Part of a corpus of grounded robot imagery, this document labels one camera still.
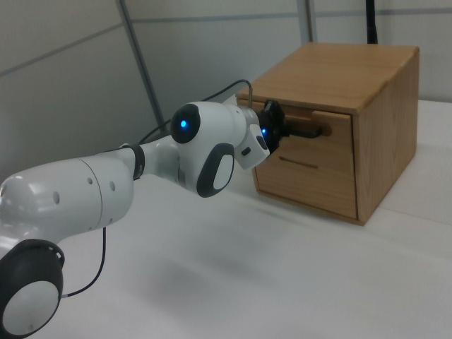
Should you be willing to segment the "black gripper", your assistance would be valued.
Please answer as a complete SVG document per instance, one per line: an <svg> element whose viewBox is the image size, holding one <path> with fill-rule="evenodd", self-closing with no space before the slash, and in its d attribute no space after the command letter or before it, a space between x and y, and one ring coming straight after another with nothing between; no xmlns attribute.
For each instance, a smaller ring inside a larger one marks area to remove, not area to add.
<svg viewBox="0 0 452 339"><path fill-rule="evenodd" d="M271 153L280 145L286 136L285 114L275 100L266 100L263 109L257 114L261 134Z"/></svg>

